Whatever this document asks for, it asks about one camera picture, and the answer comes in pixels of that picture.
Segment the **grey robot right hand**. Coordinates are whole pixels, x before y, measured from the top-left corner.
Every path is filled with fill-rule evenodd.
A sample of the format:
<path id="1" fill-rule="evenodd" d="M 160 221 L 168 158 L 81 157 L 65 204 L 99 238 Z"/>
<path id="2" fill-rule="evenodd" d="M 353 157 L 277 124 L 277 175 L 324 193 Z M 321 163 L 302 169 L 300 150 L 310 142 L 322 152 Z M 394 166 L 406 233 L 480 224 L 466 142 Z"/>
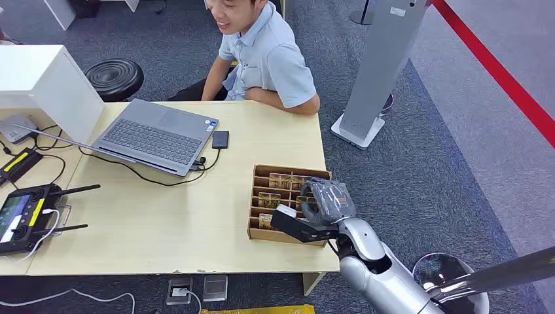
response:
<path id="1" fill-rule="evenodd" d="M 301 196 L 311 192 L 315 209 L 307 201 L 300 208 L 309 222 L 320 226 L 331 226 L 346 218 L 356 217 L 356 207 L 344 183 L 318 177 L 310 177 L 302 185 Z"/>

